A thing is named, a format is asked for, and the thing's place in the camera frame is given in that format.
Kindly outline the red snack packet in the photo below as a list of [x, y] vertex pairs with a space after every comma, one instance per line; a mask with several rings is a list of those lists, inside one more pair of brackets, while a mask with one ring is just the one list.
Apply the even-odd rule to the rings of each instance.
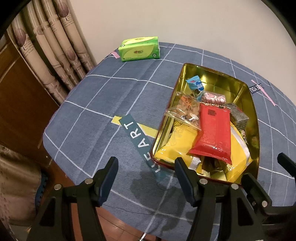
[[198, 132], [189, 153], [231, 164], [230, 109], [201, 103], [200, 123], [201, 131]]

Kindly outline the red gold toffee tin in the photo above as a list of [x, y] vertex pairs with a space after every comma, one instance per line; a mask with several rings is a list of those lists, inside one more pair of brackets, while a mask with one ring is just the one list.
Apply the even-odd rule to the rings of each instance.
[[245, 83], [199, 65], [182, 66], [151, 150], [153, 161], [170, 169], [178, 157], [198, 175], [220, 181], [258, 175], [259, 127]]

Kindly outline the grey seaweed snack block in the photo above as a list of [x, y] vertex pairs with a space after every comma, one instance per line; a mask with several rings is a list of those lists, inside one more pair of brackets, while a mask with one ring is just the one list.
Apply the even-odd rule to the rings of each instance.
[[230, 109], [230, 120], [238, 130], [245, 130], [249, 117], [234, 103], [226, 103]]

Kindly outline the pink candy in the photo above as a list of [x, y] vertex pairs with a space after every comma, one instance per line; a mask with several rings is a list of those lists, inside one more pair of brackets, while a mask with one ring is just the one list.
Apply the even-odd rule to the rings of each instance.
[[201, 97], [201, 102], [215, 105], [224, 105], [226, 97], [222, 94], [205, 91]]

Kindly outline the clear bag fried twists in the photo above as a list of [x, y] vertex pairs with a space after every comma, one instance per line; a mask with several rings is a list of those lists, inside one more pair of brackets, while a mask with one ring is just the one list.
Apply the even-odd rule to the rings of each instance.
[[173, 104], [165, 110], [164, 115], [201, 130], [200, 102], [191, 95], [182, 92], [174, 93]]

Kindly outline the blue candy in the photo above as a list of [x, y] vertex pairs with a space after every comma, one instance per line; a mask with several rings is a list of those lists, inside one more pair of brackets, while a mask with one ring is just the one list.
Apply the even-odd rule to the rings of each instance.
[[187, 79], [186, 83], [188, 84], [189, 89], [192, 91], [193, 96], [198, 96], [199, 94], [203, 93], [204, 86], [203, 86], [203, 83], [201, 82], [201, 79], [198, 75], [195, 75], [195, 76]]

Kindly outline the beige fabric cushion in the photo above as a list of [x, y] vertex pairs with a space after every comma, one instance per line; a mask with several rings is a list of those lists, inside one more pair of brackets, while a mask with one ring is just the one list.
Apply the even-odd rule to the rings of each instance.
[[30, 226], [39, 212], [49, 173], [27, 157], [1, 146], [1, 222]]

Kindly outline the yellow snack bag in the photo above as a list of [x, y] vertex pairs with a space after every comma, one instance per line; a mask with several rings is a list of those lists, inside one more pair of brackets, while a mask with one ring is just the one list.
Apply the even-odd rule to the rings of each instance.
[[238, 182], [239, 177], [251, 163], [250, 152], [234, 124], [231, 130], [231, 164], [222, 160], [205, 156], [189, 154], [197, 130], [176, 121], [168, 142], [154, 154], [155, 159], [173, 164], [178, 157], [183, 158], [186, 165], [200, 176], [210, 177], [221, 181]]

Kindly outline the brown wooden cabinet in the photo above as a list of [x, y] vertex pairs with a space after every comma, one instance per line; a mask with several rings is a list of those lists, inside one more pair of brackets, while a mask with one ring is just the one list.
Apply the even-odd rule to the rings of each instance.
[[43, 131], [58, 105], [43, 89], [8, 34], [1, 38], [1, 145], [42, 166], [51, 157]]

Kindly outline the blue checked tablecloth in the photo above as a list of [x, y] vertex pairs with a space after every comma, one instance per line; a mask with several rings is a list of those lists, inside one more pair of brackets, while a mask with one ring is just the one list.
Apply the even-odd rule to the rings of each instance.
[[74, 88], [54, 113], [43, 135], [49, 155], [79, 184], [103, 168], [110, 157], [119, 170], [104, 208], [142, 232], [165, 240], [185, 240], [195, 208], [185, 200], [171, 171], [158, 181], [115, 116], [130, 114], [158, 129], [184, 63], [234, 76], [248, 86], [259, 120], [258, 181], [270, 187], [272, 176], [293, 181], [277, 162], [285, 153], [295, 159], [295, 105], [276, 86], [253, 70], [221, 55], [184, 45], [161, 43], [158, 60], [123, 63], [108, 56]]

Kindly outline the beige patterned curtain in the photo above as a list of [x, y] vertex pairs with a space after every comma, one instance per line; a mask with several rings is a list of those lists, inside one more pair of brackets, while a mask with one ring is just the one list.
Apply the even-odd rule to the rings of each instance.
[[59, 104], [94, 68], [67, 1], [29, 1], [7, 31], [29, 69]]

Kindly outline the green tissue pack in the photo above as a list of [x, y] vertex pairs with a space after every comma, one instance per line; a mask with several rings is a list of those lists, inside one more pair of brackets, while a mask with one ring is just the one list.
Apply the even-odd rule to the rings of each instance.
[[122, 41], [119, 46], [118, 54], [123, 62], [144, 59], [159, 59], [159, 38], [157, 36], [152, 36], [126, 39]]

